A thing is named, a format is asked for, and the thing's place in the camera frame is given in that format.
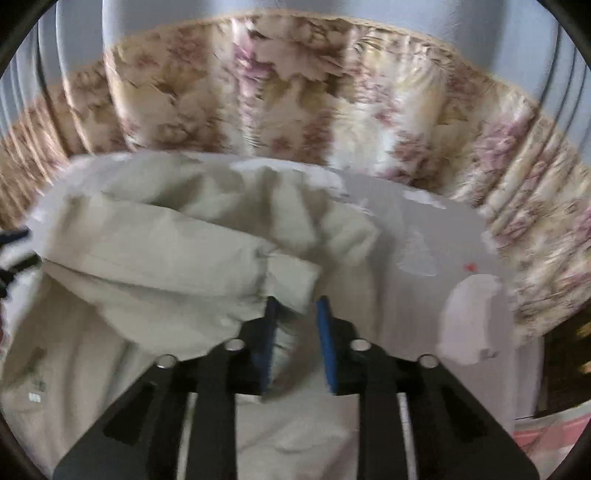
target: blue gripper pad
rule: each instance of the blue gripper pad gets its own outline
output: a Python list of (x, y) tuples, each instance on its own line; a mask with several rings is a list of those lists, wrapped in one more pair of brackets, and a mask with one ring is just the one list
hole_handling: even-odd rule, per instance
[(331, 393), (336, 394), (338, 389), (336, 375), (337, 359), (335, 343), (332, 338), (332, 313), (330, 311), (328, 298), (322, 297), (316, 303), (316, 308), (318, 333), (320, 335), (320, 349), (322, 350), (322, 357), (324, 359), (324, 373), (326, 375), (326, 381), (329, 385)]
[(281, 310), (281, 304), (275, 297), (267, 298), (265, 307), (265, 340), (262, 346), (260, 356), (261, 369), (261, 394), (267, 391), (271, 383), (271, 364), (273, 362), (273, 347), (275, 345), (275, 336), (277, 335), (277, 319)]

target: floral curtain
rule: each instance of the floral curtain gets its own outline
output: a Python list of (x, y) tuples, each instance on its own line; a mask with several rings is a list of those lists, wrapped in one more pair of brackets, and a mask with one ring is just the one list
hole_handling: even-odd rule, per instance
[(4, 228), (75, 154), (274, 157), (469, 203), (516, 272), (521, 340), (591, 296), (591, 185), (576, 147), (517, 87), (387, 25), (268, 11), (144, 31), (47, 86), (0, 148)]

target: metal screw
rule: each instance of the metal screw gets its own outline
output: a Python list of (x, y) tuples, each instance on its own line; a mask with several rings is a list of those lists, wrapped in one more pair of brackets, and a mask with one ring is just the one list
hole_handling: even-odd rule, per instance
[(226, 350), (229, 352), (239, 352), (245, 347), (245, 343), (239, 338), (233, 338), (226, 342)]
[(356, 352), (366, 352), (371, 348), (371, 343), (362, 338), (357, 338), (351, 342), (351, 348)]
[(156, 360), (156, 366), (158, 368), (172, 368), (178, 362), (178, 359), (174, 355), (166, 354), (160, 355)]
[(439, 365), (439, 359), (433, 355), (421, 355), (418, 359), (418, 362), (421, 364), (423, 368), (435, 368)]

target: crumpled towel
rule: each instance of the crumpled towel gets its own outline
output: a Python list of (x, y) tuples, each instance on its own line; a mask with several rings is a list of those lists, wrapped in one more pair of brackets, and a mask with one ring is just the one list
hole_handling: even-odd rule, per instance
[[(274, 295), (298, 314), (278, 341), (301, 344), (291, 370), (303, 373), (264, 405), (239, 406), (241, 478), (320, 478), (355, 437), (356, 405), (326, 390), (312, 301), (327, 294), (336, 316), (373, 339), (377, 236), (301, 172), (180, 154), (130, 160), (102, 193), (68, 198), (55, 222), (0, 381), (11, 429), (51, 472), (155, 356), (203, 355)], [(302, 445), (286, 446), (294, 438)]]
[(64, 205), (44, 264), (124, 338), (193, 358), (260, 317), (266, 296), (305, 313), (313, 293), (331, 294), (346, 317), (354, 312), (335, 297), (362, 297), (371, 335), (369, 280), (357, 290), (338, 278), (365, 268), (377, 236), (365, 215), (297, 171), (237, 172), (180, 155), (127, 166), (104, 194)]

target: red mark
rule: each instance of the red mark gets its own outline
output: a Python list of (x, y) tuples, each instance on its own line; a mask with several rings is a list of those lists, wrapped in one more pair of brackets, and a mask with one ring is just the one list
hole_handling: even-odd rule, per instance
[(472, 273), (478, 273), (478, 265), (474, 262), (464, 265), (464, 270)]

